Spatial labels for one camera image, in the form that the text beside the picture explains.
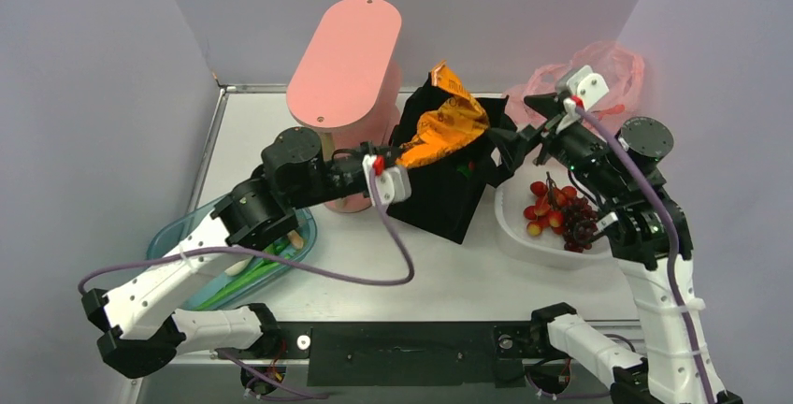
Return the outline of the dark green cucumber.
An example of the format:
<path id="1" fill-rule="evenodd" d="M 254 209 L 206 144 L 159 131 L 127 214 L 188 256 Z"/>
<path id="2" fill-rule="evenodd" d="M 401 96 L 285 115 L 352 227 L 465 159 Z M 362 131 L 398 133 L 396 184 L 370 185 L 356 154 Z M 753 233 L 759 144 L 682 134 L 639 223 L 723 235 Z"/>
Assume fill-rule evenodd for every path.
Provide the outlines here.
<path id="1" fill-rule="evenodd" d="M 287 239 L 281 238 L 276 240 L 271 245 L 267 247 L 267 252 L 270 254 L 274 254 L 280 256 L 281 253 L 290 247 L 290 243 Z"/>

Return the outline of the red cherry tomato bunch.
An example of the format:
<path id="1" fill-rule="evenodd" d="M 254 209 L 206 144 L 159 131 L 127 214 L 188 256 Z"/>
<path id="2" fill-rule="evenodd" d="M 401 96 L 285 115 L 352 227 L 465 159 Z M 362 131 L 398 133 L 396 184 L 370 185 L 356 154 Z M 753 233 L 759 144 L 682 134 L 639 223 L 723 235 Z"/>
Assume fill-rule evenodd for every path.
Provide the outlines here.
<path id="1" fill-rule="evenodd" d="M 571 185 L 559 185 L 549 172 L 542 180 L 533 181 L 529 191 L 534 202 L 523 210 L 527 234 L 537 238 L 548 230 L 562 236 L 566 231 L 565 211 L 579 198 L 578 191 Z"/>

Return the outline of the black fabric bag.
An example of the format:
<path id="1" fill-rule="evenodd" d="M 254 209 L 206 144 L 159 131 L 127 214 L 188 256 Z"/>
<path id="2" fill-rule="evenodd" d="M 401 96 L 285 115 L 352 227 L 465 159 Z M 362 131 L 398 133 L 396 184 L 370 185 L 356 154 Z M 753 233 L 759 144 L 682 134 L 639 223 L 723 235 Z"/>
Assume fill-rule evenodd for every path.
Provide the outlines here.
<path id="1" fill-rule="evenodd" d="M 416 124 L 425 111 L 437 109 L 451 95 L 430 86 L 427 80 L 407 99 L 390 142 L 401 145 L 416 134 Z M 387 214 L 436 236 L 460 244 L 483 196 L 495 145 L 480 136 L 466 148 L 438 162 L 409 170 L 411 197 L 388 206 Z M 471 179 L 456 171 L 460 164 L 473 161 Z"/>

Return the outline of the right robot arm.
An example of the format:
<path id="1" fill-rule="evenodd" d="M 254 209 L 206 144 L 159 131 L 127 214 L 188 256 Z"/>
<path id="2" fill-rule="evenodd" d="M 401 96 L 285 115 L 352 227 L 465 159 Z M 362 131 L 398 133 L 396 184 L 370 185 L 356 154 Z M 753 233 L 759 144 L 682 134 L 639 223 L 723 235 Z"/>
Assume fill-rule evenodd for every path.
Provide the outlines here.
<path id="1" fill-rule="evenodd" d="M 605 238 L 625 275 L 645 345 L 635 353 L 599 332 L 570 305 L 533 311 L 532 350 L 576 361 L 614 403 L 737 403 L 719 379 L 700 322 L 693 285 L 693 243 L 683 210 L 665 191 L 659 162 L 673 148 L 670 130 L 649 117 L 603 127 L 569 93 L 529 95 L 540 126 L 494 132 L 501 154 L 519 166 L 530 152 L 556 160 L 595 198 L 598 219 L 586 241 Z"/>

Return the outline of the pink plastic grocery bag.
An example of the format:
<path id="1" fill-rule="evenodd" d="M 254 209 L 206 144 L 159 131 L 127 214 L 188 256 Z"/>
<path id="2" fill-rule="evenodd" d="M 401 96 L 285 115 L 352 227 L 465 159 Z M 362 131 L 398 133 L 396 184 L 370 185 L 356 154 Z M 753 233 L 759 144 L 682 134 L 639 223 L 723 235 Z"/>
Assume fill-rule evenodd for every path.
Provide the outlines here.
<path id="1" fill-rule="evenodd" d="M 584 79 L 575 87 L 575 94 L 602 123 L 617 125 L 638 110 L 644 58 L 615 41 L 600 41 L 577 51 L 567 62 L 536 68 L 526 82 L 508 89 L 504 93 L 508 97 L 506 114 L 520 126 L 541 123 L 542 116 L 529 108 L 524 98 L 556 92 L 568 73 L 581 69 Z"/>

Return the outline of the white round food item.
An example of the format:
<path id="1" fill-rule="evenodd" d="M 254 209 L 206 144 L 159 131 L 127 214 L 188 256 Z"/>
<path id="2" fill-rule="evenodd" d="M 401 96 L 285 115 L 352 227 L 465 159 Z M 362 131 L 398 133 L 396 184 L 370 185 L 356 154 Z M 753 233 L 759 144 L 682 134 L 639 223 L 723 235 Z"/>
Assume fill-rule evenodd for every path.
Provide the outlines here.
<path id="1" fill-rule="evenodd" d="M 234 277 L 239 275 L 240 273 L 244 272 L 248 265 L 251 263 L 252 259 L 244 259 L 242 261 L 236 262 L 231 267 L 227 268 L 224 273 L 229 277 Z"/>

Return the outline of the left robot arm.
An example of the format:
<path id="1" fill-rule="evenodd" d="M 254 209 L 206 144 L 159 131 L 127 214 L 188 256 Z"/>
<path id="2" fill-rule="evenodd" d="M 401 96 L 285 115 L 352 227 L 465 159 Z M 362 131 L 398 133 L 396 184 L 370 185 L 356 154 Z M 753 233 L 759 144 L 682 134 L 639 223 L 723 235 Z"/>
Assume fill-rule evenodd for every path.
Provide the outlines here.
<path id="1" fill-rule="evenodd" d="M 281 346 L 281 329 L 264 304 L 233 310 L 185 310 L 206 284 L 246 257 L 267 258 L 267 247 L 298 226 L 301 209 L 364 195 L 377 209 L 407 199 L 401 149 L 363 142 L 324 156 L 319 135 L 291 127 L 262 150 L 251 176 L 223 195 L 198 226 L 166 255 L 137 264 L 118 287 L 78 286 L 87 319 L 100 332 L 103 362 L 129 379 L 175 357 L 230 349 L 266 357 Z"/>

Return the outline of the dark purple grape bunch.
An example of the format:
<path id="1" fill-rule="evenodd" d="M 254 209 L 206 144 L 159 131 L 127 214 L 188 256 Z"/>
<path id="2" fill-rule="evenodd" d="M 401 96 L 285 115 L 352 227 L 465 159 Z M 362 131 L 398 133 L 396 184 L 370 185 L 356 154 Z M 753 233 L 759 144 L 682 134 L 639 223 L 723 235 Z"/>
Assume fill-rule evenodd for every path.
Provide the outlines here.
<path id="1" fill-rule="evenodd" d="M 571 198 L 561 213 L 564 250 L 573 253 L 590 250 L 598 231 L 598 214 L 590 202 L 585 198 Z"/>

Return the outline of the orange snack bag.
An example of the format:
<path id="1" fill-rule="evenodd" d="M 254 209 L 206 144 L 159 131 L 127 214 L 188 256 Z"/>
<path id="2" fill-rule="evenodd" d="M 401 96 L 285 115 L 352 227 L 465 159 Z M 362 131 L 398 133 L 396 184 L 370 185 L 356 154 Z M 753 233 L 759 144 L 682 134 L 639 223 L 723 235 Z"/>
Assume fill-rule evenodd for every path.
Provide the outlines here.
<path id="1" fill-rule="evenodd" d="M 400 145 L 396 163 L 407 169 L 428 166 L 460 151 L 491 127 L 485 108 L 445 60 L 429 71 L 429 80 L 431 87 L 451 96 L 437 109 L 423 112 L 416 134 Z"/>

